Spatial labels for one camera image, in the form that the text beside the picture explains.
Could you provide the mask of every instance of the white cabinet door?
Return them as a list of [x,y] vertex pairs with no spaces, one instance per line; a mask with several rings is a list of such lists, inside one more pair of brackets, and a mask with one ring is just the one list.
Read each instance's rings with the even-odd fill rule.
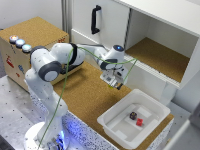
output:
[[[96,28],[99,33],[92,34],[92,10],[96,5]],[[130,9],[113,0],[73,0],[72,28],[96,43],[111,49],[113,45],[124,46]]]

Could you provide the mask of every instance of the open cabinet compartment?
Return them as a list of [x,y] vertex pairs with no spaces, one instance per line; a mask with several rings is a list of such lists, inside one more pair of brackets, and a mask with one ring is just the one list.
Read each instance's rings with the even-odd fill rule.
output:
[[169,82],[178,83],[178,88],[199,70],[195,71],[193,56],[200,51],[198,45],[197,36],[131,9],[126,53],[157,70],[157,76],[164,74]]

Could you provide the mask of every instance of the wooden shelf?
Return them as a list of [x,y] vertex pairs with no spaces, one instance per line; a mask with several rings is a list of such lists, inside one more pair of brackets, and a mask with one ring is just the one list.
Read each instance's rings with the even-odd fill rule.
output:
[[144,38],[126,53],[178,82],[181,82],[190,60],[149,38]]

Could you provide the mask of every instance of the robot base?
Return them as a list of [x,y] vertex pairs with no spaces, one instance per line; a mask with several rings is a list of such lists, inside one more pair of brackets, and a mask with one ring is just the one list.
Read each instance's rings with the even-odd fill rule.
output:
[[[41,145],[38,149],[39,141],[35,140],[38,132],[44,125],[44,122],[40,122],[32,126],[25,134],[24,138],[24,150],[49,150],[48,146]],[[68,145],[70,142],[69,138],[65,138],[65,145]]]

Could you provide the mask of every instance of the white wall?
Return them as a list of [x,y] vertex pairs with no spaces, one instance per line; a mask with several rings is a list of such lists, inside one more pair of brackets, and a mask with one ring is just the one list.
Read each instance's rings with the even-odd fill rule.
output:
[[192,112],[200,102],[200,71],[181,90],[178,90],[173,102]]
[[62,29],[61,0],[0,0],[0,28],[39,16]]

